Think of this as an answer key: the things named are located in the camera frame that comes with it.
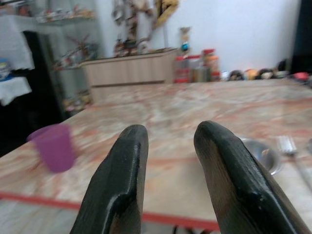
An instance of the marble table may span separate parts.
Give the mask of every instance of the marble table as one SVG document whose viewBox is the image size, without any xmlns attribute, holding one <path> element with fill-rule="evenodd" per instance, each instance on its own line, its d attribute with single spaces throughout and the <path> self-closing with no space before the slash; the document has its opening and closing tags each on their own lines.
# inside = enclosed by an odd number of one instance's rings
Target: marble table
<svg viewBox="0 0 312 234">
<path fill-rule="evenodd" d="M 291 135 L 307 173 L 312 156 L 312 90 L 291 80 L 141 85 L 66 121 L 72 128 L 76 161 L 72 169 L 48 171 L 32 143 L 0 159 L 0 197 L 45 206 L 79 209 L 92 174 L 119 133 L 131 124 L 146 126 L 149 156 L 143 219 L 217 229 L 193 136 L 197 125 L 214 120 L 242 137 L 271 146 Z M 281 156 L 274 178 L 312 228 L 312 192 L 290 158 Z"/>
</svg>

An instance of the white wall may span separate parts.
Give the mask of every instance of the white wall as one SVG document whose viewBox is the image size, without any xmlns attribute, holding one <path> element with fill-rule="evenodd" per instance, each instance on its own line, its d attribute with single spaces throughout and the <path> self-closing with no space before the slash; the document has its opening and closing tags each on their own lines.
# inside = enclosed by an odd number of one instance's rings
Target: white wall
<svg viewBox="0 0 312 234">
<path fill-rule="evenodd" d="M 169 46 L 179 47 L 179 27 L 191 26 L 192 54 L 215 48 L 222 70 L 273 67 L 289 58 L 293 48 L 299 0 L 180 0 L 168 20 Z M 105 54 L 113 55 L 118 33 L 112 20 L 112 0 L 96 0 Z M 164 47 L 163 28 L 152 39 Z"/>
</svg>

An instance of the floor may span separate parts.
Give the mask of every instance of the floor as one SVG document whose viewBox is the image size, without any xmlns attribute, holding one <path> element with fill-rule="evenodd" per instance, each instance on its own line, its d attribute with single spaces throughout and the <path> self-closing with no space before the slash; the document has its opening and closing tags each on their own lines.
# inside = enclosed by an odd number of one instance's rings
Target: floor
<svg viewBox="0 0 312 234">
<path fill-rule="evenodd" d="M 19 202 L 0 201 L 1 234 L 68 234 L 77 211 L 62 210 Z M 157 223 L 143 223 L 142 234 L 171 234 L 173 227 Z M 178 228 L 176 234 L 190 234 Z"/>
</svg>

